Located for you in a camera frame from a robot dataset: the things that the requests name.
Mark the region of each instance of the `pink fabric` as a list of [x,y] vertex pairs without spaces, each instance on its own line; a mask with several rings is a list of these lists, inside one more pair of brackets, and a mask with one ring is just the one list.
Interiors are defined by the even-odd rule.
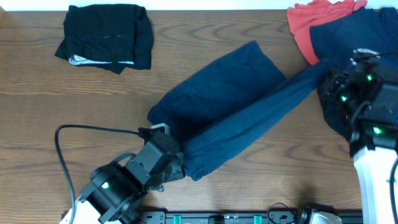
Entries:
[[311,64],[316,64],[319,59],[313,51],[310,37],[310,27],[335,21],[350,15],[366,6],[367,0],[344,0],[334,4],[328,0],[314,0],[307,5],[296,3],[295,8],[288,8],[287,20],[290,31],[305,59]]

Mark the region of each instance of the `folded cloth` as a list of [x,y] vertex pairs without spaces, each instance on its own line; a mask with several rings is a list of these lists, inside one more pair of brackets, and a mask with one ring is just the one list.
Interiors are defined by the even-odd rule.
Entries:
[[319,59],[315,55],[310,38],[310,27],[335,21],[366,6],[367,0],[344,0],[334,4],[328,0],[314,0],[307,5],[295,4],[295,8],[288,8],[287,20],[291,33],[303,53],[305,59],[316,64]]
[[184,142],[215,121],[250,105],[285,80],[252,41],[215,60],[169,91],[148,114]]
[[250,42],[168,92],[148,114],[182,145],[185,171],[199,180],[245,150],[318,85],[331,61],[286,80]]
[[[336,21],[310,28],[313,49],[320,60],[326,58],[349,62],[354,49],[364,48],[379,53],[398,50],[398,13],[394,8],[384,8],[379,12],[373,9],[360,9],[352,15]],[[398,54],[382,55],[380,64],[398,70]],[[350,70],[350,63],[340,69]],[[349,136],[350,130],[344,126],[340,107],[335,103],[321,101],[323,115],[329,126],[340,135]]]
[[144,7],[132,4],[70,6],[65,38],[55,56],[75,66],[120,74],[125,67],[150,69],[154,44]]

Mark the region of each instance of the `white background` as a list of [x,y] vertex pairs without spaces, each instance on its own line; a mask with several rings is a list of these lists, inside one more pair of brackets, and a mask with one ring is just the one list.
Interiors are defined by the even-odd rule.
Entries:
[[[295,3],[306,4],[312,0],[0,0],[6,11],[67,11],[69,5],[128,3],[144,6],[148,10],[236,10],[236,9],[287,9]],[[383,6],[398,8],[398,0],[368,0],[367,8]]]

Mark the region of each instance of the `black wire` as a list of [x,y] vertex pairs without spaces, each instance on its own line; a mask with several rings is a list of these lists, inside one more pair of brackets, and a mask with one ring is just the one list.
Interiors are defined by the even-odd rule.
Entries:
[[55,148],[57,150],[58,157],[60,159],[60,163],[61,163],[63,172],[65,173],[65,177],[67,178],[67,182],[68,182],[68,186],[69,186],[70,200],[71,200],[71,204],[72,204],[72,215],[70,217],[69,224],[73,224],[73,221],[74,221],[75,215],[76,215],[75,190],[73,189],[73,184],[72,184],[72,180],[69,176],[67,165],[66,165],[65,161],[63,160],[63,156],[62,156],[61,149],[60,149],[60,143],[59,143],[59,134],[60,134],[61,129],[63,129],[63,128],[85,128],[85,129],[93,129],[93,130],[98,130],[98,131],[110,131],[110,132],[116,132],[116,133],[128,133],[128,134],[136,134],[136,135],[139,135],[139,133],[135,132],[135,131],[113,129],[113,128],[101,128],[101,127],[96,127],[96,126],[79,125],[79,124],[64,124],[57,128],[57,130],[55,131]]
[[396,174],[396,169],[398,166],[398,158],[394,162],[391,168],[391,174],[390,174],[390,200],[391,200],[391,208],[392,208],[392,215],[394,216],[394,223],[398,224],[398,213],[397,213],[397,207],[396,207],[396,196],[394,193],[394,184],[395,184],[395,174]]
[[[271,223],[273,223],[273,224],[280,224],[280,223],[274,222],[271,218],[269,218],[269,211],[270,211],[275,205],[283,205],[283,206],[285,206],[286,208],[288,208],[288,206],[285,205],[285,204],[282,203],[282,202],[277,202],[277,203],[271,205],[271,207],[269,207],[268,210],[267,210],[267,218],[268,218],[268,220],[269,220]],[[293,221],[290,222],[290,223],[287,223],[287,224],[291,224],[291,223],[295,222],[295,219],[296,219],[296,214],[294,214],[294,213],[291,212],[291,211],[289,211],[289,212],[293,215]]]

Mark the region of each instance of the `folded black cloth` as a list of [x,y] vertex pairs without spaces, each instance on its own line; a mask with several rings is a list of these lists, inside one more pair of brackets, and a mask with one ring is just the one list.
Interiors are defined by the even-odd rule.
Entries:
[[63,27],[65,38],[55,56],[72,65],[94,66],[117,74],[125,67],[150,69],[154,36],[144,7],[70,6]]
[[[334,58],[341,62],[340,69],[352,70],[349,58],[353,50],[370,49],[379,53],[398,50],[398,13],[395,8],[360,9],[352,15],[310,28],[312,46],[320,60]],[[380,64],[398,70],[398,54],[382,55]],[[334,102],[321,101],[323,115],[329,126],[343,137],[349,137],[342,110]]]
[[337,66],[325,60],[285,79],[256,42],[212,62],[168,92],[148,114],[169,124],[193,180],[213,172],[267,132]]

